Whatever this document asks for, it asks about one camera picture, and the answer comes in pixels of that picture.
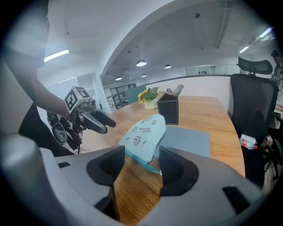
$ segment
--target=tissue box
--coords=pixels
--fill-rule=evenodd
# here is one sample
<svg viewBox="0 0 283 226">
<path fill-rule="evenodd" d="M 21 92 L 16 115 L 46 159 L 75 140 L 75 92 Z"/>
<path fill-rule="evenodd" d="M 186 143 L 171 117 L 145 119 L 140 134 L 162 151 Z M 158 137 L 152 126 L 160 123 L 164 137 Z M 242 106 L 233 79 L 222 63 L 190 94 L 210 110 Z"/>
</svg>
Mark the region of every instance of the tissue box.
<svg viewBox="0 0 283 226">
<path fill-rule="evenodd" d="M 179 85 L 174 92 L 171 89 L 164 91 L 161 98 L 157 102 L 158 112 L 165 119 L 167 125 L 179 124 L 179 101 L 178 96 L 184 86 Z"/>
</svg>

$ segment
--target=oven mitt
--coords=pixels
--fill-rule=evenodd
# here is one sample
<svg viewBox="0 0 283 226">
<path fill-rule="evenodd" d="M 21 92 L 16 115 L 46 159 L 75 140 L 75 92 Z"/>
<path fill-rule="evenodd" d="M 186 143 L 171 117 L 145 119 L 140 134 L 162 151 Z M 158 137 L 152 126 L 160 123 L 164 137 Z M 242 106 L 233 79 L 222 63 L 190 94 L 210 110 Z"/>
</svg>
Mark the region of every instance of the oven mitt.
<svg viewBox="0 0 283 226">
<path fill-rule="evenodd" d="M 148 164 L 165 131 L 164 117 L 160 114 L 151 115 L 133 125 L 120 140 L 119 145 L 124 145 L 126 154 L 146 170 L 161 174 L 161 171 Z"/>
</svg>

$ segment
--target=flower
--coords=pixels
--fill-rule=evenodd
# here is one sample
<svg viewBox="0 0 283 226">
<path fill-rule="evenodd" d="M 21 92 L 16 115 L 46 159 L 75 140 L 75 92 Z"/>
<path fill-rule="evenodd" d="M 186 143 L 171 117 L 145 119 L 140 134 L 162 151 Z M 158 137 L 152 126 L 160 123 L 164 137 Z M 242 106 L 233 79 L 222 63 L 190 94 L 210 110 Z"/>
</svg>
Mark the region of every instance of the flower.
<svg viewBox="0 0 283 226">
<path fill-rule="evenodd" d="M 140 93 L 139 95 L 138 95 L 138 101 L 140 102 L 140 103 L 143 103 L 145 100 L 142 98 L 142 96 L 143 96 L 143 94 L 146 94 L 147 93 L 147 90 L 144 90 L 142 93 Z"/>
</svg>

